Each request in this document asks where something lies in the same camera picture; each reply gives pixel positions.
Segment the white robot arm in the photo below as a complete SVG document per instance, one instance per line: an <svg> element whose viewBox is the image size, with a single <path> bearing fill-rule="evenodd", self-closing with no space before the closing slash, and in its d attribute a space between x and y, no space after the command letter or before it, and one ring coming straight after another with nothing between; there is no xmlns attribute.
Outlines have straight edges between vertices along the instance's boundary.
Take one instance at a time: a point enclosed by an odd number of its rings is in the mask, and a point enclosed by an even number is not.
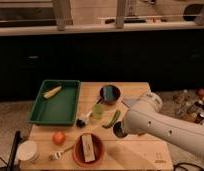
<svg viewBox="0 0 204 171"><path fill-rule="evenodd" d="M126 111L122 131L146 132L204 159L204 126L160 114L162 104L156 93L142 94Z"/></svg>

